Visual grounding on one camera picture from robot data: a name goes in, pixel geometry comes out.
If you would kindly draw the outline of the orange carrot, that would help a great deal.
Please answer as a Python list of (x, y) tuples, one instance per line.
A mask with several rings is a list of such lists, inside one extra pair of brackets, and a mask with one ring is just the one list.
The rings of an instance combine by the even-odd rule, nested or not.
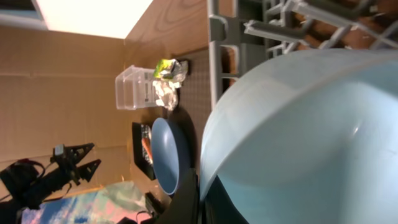
[(141, 139), (142, 146), (144, 147), (149, 159), (151, 162), (152, 160), (152, 152), (151, 152), (151, 147), (150, 147), (150, 139), (149, 138), (142, 138)]

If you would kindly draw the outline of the large dark blue plate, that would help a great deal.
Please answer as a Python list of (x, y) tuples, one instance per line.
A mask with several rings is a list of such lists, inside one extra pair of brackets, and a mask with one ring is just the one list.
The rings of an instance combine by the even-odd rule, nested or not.
[(191, 167), (189, 144), (180, 127), (157, 118), (152, 126), (152, 160), (155, 177), (167, 195), (173, 195)]

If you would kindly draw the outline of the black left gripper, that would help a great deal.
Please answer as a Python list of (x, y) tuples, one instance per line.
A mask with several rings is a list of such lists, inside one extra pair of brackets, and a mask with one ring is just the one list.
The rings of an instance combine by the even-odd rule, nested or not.
[(65, 157), (52, 156), (50, 165), (57, 164), (58, 167), (43, 177), (39, 177), (22, 194), (23, 207), (39, 209), (39, 205), (54, 192), (62, 190), (65, 185), (72, 187), (71, 181), (80, 184), (79, 179), (90, 182), (101, 160), (89, 162), (77, 169), (77, 164), (94, 148), (94, 143), (77, 146), (65, 146)]

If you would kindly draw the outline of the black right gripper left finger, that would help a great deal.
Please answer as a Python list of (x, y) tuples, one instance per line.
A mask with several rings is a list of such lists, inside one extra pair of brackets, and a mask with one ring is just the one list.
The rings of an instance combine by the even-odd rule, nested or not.
[(199, 189), (196, 170), (187, 170), (180, 187), (163, 214), (155, 224), (197, 224), (199, 210)]

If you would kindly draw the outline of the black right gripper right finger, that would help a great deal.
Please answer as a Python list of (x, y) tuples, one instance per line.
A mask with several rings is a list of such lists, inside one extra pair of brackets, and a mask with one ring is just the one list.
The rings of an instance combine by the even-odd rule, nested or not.
[(218, 176), (204, 199), (203, 222), (204, 224), (248, 224), (234, 206)]

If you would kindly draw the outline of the small light blue saucer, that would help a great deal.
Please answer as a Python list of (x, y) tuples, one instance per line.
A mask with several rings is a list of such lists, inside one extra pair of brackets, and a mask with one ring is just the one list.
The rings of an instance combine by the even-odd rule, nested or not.
[(249, 223), (397, 222), (397, 51), (301, 50), (213, 108), (200, 198), (219, 180)]

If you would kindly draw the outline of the white tissue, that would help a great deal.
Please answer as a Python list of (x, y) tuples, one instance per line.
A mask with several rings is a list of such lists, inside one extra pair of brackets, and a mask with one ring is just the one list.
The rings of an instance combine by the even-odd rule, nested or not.
[(182, 87), (180, 82), (154, 80), (152, 86), (155, 88), (155, 103), (168, 111), (173, 111), (178, 103), (178, 89)]

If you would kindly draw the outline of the yellow snack wrapper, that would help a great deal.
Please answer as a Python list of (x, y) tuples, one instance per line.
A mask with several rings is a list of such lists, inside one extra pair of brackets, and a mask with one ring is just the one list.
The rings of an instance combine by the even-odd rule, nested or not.
[(188, 60), (161, 59), (154, 70), (154, 77), (166, 81), (183, 82), (188, 71)]

